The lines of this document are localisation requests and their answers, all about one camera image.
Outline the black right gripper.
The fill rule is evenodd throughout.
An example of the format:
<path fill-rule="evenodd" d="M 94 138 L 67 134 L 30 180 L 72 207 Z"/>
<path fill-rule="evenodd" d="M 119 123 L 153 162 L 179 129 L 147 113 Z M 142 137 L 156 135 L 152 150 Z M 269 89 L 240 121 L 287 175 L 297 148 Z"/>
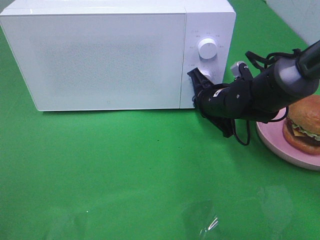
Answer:
<path fill-rule="evenodd" d="M 244 112 L 251 100 L 248 86 L 213 84 L 196 67 L 187 75 L 194 90 L 193 102 L 202 117 L 215 125 L 225 138 L 237 137 L 236 119 L 244 119 Z"/>

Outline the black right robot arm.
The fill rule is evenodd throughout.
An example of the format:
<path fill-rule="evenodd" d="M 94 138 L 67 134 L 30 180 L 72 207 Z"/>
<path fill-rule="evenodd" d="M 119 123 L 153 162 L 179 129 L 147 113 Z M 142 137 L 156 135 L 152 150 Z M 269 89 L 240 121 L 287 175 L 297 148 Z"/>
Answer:
<path fill-rule="evenodd" d="M 193 103 L 225 138 L 236 136 L 236 119 L 269 123 L 278 112 L 316 92 L 320 84 L 320 43 L 292 53 L 272 52 L 261 57 L 251 51 L 247 59 L 260 71 L 253 77 L 248 65 L 232 66 L 231 83 L 212 83 L 198 68 L 188 72 Z"/>

